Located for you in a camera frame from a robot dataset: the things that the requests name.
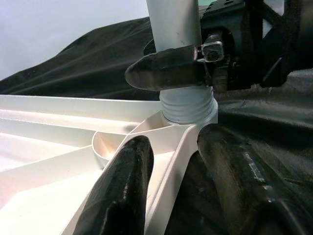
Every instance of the white wall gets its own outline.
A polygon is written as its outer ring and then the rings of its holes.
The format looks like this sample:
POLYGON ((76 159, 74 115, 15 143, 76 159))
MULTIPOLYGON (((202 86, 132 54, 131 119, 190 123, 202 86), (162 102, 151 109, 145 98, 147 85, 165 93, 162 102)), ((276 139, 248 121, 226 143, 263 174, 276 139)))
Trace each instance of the white wall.
POLYGON ((95 28, 145 16, 146 0, 0 0, 0 80, 95 28))

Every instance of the white plastic base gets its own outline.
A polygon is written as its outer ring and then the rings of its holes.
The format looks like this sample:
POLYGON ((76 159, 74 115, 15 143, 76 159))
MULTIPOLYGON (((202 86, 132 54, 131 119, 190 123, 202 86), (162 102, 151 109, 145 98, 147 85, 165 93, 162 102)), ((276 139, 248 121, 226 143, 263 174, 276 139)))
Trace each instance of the white plastic base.
POLYGON ((164 234, 200 129, 164 119, 160 102, 0 95, 1 234, 70 235, 88 193, 137 135, 155 156, 145 234, 164 234))

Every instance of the white threaded fitting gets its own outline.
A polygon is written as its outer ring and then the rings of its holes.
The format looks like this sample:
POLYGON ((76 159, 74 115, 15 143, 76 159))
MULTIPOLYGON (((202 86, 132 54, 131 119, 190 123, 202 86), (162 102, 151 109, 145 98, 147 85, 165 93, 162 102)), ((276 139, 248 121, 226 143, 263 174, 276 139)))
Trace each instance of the white threaded fitting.
POLYGON ((179 124, 205 121, 217 112, 211 87, 185 87, 160 93, 166 119, 179 124))

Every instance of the black cloth backdrop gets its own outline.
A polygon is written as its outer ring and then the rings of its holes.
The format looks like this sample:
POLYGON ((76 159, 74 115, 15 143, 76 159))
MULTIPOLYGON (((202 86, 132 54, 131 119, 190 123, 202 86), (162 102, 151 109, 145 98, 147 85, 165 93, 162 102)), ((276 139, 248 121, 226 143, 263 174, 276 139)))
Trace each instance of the black cloth backdrop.
MULTIPOLYGON (((132 88, 124 79, 152 38, 148 18, 95 29, 50 60, 2 80, 0 94, 158 100, 158 93, 132 88)), ((312 214, 313 70, 291 73, 281 88, 255 85, 215 98, 219 124, 249 141, 312 214)), ((191 157, 166 234, 228 234, 199 153, 191 157)))

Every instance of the plastic stand base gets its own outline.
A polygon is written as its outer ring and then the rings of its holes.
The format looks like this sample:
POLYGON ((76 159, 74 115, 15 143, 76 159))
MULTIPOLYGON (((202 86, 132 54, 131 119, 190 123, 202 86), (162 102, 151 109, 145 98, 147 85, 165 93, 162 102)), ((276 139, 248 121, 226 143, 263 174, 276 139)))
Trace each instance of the plastic stand base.
POLYGON ((178 125, 160 102, 0 95, 0 231, 72 234, 120 146, 144 135, 155 158, 145 234, 163 234, 198 133, 217 122, 211 105, 206 120, 178 125))

